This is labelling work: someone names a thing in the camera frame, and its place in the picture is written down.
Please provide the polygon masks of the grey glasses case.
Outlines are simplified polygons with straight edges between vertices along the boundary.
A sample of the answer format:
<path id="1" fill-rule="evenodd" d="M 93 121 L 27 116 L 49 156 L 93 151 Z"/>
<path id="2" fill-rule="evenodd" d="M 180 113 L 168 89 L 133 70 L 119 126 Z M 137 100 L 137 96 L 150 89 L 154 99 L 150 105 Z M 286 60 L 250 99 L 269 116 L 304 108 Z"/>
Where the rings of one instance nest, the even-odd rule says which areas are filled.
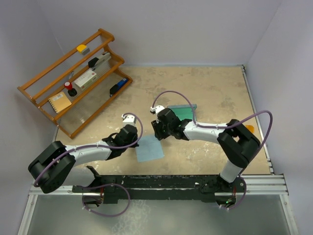
<path id="1" fill-rule="evenodd" d="M 192 108 L 189 104 L 187 105 L 169 105 L 167 108 L 171 109 L 175 115 L 180 119 L 193 119 Z"/>

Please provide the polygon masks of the blue cleaning cloth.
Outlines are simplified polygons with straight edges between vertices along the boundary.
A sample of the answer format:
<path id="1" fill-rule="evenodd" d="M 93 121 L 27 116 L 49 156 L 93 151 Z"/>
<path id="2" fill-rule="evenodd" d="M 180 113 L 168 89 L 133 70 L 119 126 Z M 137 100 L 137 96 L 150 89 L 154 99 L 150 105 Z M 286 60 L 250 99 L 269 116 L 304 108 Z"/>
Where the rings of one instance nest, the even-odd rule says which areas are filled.
<path id="1" fill-rule="evenodd" d="M 154 135 L 143 136 L 135 148 L 137 161 L 139 163 L 162 159 L 164 157 L 160 141 Z"/>

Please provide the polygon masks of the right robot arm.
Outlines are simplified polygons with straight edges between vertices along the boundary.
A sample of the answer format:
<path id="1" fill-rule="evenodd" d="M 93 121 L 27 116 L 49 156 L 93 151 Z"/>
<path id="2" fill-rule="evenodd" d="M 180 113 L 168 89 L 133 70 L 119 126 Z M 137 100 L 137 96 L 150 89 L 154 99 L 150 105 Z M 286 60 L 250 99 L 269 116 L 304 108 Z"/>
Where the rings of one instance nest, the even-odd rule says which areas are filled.
<path id="1" fill-rule="evenodd" d="M 217 180 L 218 188 L 230 191 L 235 186 L 237 176 L 249 165 L 261 145 L 243 124 L 232 119 L 229 123 L 194 123 L 192 119 L 179 119 L 173 110 L 161 105 L 151 107 L 156 115 L 152 121 L 155 137 L 160 141 L 169 136 L 184 141 L 206 141 L 219 144 L 228 160 Z"/>

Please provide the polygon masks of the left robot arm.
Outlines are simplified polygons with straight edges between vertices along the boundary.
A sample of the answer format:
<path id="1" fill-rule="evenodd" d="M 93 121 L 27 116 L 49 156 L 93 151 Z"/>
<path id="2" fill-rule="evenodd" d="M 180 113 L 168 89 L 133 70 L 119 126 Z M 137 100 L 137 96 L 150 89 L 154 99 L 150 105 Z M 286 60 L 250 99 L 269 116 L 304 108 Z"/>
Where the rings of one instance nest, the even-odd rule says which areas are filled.
<path id="1" fill-rule="evenodd" d="M 51 193 L 66 181 L 75 166 L 119 157 L 127 148 L 137 147 L 137 139 L 137 128 L 127 124 L 118 133 L 92 144 L 72 146 L 54 141 L 30 163 L 28 171 L 35 187 Z"/>

